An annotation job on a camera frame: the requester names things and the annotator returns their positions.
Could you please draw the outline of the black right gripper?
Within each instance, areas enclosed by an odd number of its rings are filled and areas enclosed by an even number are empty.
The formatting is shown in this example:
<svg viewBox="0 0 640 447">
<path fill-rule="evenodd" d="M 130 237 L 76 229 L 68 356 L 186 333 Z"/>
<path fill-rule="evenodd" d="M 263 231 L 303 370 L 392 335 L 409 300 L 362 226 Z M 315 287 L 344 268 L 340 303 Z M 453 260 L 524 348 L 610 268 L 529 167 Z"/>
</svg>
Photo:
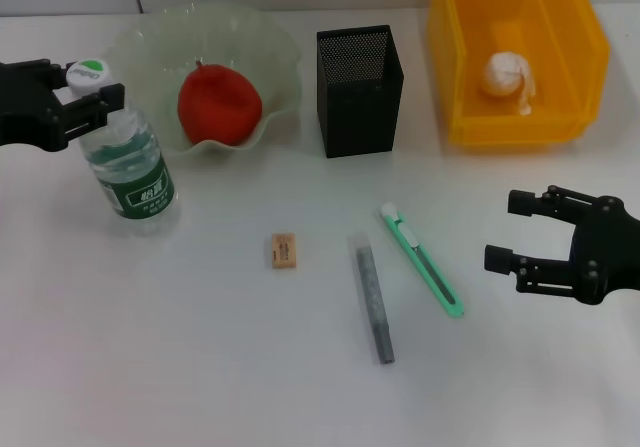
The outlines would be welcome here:
<svg viewBox="0 0 640 447">
<path fill-rule="evenodd" d="M 551 185 L 539 197 L 511 190 L 508 212 L 526 217 L 582 218 L 567 261 L 516 254 L 487 245 L 484 268 L 516 275 L 519 293 L 570 297 L 598 305 L 618 290 L 639 289 L 639 220 L 618 198 L 599 198 Z"/>
</svg>

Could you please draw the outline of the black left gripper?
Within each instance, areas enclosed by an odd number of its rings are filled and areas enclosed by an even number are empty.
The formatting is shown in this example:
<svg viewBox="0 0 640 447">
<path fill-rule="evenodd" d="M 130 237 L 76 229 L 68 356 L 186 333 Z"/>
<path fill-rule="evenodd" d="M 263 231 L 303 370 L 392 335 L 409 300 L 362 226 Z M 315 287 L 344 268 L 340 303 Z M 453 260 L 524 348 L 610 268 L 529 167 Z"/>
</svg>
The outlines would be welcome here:
<svg viewBox="0 0 640 447">
<path fill-rule="evenodd" d="M 125 87 L 116 83 L 62 104 L 67 68 L 49 59 L 1 64 L 1 145 L 23 144 L 58 152 L 71 140 L 108 123 L 124 108 Z"/>
</svg>

